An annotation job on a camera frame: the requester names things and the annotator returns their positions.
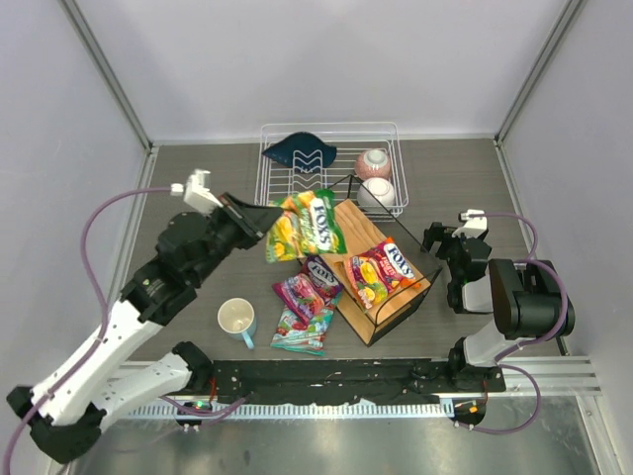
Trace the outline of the green candy bag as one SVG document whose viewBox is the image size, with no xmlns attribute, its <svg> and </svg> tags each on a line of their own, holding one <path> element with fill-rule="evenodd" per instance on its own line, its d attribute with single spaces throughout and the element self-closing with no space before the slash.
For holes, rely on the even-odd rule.
<svg viewBox="0 0 633 475">
<path fill-rule="evenodd" d="M 345 254 L 347 245 L 329 189 L 295 193 L 271 202 L 282 215 L 268 231 L 265 258 L 268 263 L 313 255 Z"/>
</svg>

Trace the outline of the wooden two-tier wire shelf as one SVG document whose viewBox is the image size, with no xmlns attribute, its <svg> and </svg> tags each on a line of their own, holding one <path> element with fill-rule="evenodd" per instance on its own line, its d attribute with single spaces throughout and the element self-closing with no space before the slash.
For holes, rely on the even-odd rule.
<svg viewBox="0 0 633 475">
<path fill-rule="evenodd" d="M 357 192 L 364 188 L 361 180 L 348 174 L 328 185 L 335 193 L 334 211 L 347 245 L 345 254 L 325 254 L 322 259 L 344 286 L 337 309 L 363 343 L 370 346 L 413 315 L 422 304 L 441 273 L 441 264 L 395 215 L 379 205 L 378 220 L 373 221 L 357 205 Z M 343 268 L 344 262 L 392 238 L 414 282 L 397 289 L 378 306 L 367 309 L 358 300 Z"/>
</svg>

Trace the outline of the orange fruits candy bag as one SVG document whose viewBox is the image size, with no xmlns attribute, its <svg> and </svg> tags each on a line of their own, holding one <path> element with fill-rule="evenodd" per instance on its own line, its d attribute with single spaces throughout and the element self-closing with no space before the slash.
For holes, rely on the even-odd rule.
<svg viewBox="0 0 633 475">
<path fill-rule="evenodd" d="M 385 303 L 396 292 L 421 287 L 412 266 L 391 237 L 336 266 L 366 310 Z"/>
</svg>

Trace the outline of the purple berries candy bag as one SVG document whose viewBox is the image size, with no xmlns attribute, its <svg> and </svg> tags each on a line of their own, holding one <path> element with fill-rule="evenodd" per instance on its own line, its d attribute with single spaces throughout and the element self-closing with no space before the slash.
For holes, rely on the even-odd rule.
<svg viewBox="0 0 633 475">
<path fill-rule="evenodd" d="M 274 283 L 272 289 L 300 322 L 307 325 L 333 302 L 343 285 L 320 256 L 311 255 L 298 274 Z"/>
</svg>

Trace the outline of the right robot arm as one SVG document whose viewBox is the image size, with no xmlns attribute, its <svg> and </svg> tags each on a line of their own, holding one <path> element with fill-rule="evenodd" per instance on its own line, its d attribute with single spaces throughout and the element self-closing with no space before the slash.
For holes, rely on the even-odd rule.
<svg viewBox="0 0 633 475">
<path fill-rule="evenodd" d="M 448 306 L 457 314 L 493 317 L 449 351 L 445 374 L 454 382 L 495 379 L 505 357 L 566 335 L 575 325 L 573 305 L 563 295 L 552 264 L 491 258 L 487 235 L 483 218 L 457 228 L 434 222 L 423 233 L 422 247 L 430 250 L 438 244 L 435 256 L 448 266 Z"/>
</svg>

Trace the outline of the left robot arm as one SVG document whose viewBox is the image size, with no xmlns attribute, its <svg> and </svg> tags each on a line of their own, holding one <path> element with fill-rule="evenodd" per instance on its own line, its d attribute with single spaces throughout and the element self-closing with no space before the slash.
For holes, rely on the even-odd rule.
<svg viewBox="0 0 633 475">
<path fill-rule="evenodd" d="M 236 249 L 256 245 L 281 217 L 278 206 L 244 203 L 228 193 L 202 211 L 174 216 L 156 255 L 139 268 L 101 326 L 45 380 L 17 386 L 7 402 L 36 446 L 59 464 L 87 453 L 117 419 L 163 395 L 201 391 L 214 364 L 193 342 L 177 343 L 144 370 L 108 379 L 143 343 L 197 297 L 203 282 Z"/>
</svg>

